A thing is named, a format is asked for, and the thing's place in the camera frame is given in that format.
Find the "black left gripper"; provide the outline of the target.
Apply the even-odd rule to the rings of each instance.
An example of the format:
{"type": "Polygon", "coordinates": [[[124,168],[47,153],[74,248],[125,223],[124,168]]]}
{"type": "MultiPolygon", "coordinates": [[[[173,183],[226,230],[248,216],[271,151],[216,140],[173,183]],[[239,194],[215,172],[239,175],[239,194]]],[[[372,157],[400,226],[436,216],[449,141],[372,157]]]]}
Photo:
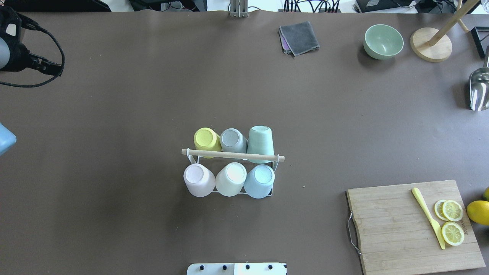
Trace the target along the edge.
{"type": "Polygon", "coordinates": [[[17,73],[26,68],[34,69],[42,74],[59,76],[63,70],[63,64],[56,64],[46,58],[31,53],[23,44],[7,45],[9,58],[6,63],[6,71],[17,73]]]}

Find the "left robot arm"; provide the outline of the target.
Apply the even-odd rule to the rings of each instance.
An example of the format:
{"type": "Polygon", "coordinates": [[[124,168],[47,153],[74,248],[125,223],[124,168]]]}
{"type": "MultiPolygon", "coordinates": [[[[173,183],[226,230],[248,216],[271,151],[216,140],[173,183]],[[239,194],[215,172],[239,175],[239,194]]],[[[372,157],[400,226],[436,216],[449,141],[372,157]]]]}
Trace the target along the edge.
{"type": "MultiPolygon", "coordinates": [[[[31,68],[40,73],[59,76],[63,70],[63,64],[56,64],[44,57],[31,53],[24,45],[12,42],[7,43],[7,38],[1,38],[1,71],[18,72],[31,68]]],[[[16,136],[4,125],[0,125],[0,154],[3,155],[17,141],[16,136]]]]}

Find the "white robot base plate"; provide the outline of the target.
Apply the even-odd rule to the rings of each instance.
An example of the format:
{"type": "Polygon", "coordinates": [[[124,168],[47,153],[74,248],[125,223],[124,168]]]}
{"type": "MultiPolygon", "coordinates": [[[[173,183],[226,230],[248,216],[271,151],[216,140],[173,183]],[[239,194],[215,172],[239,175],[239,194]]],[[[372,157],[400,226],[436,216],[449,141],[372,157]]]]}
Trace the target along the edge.
{"type": "Polygon", "coordinates": [[[287,264],[279,262],[194,263],[187,275],[286,275],[287,264]]]}

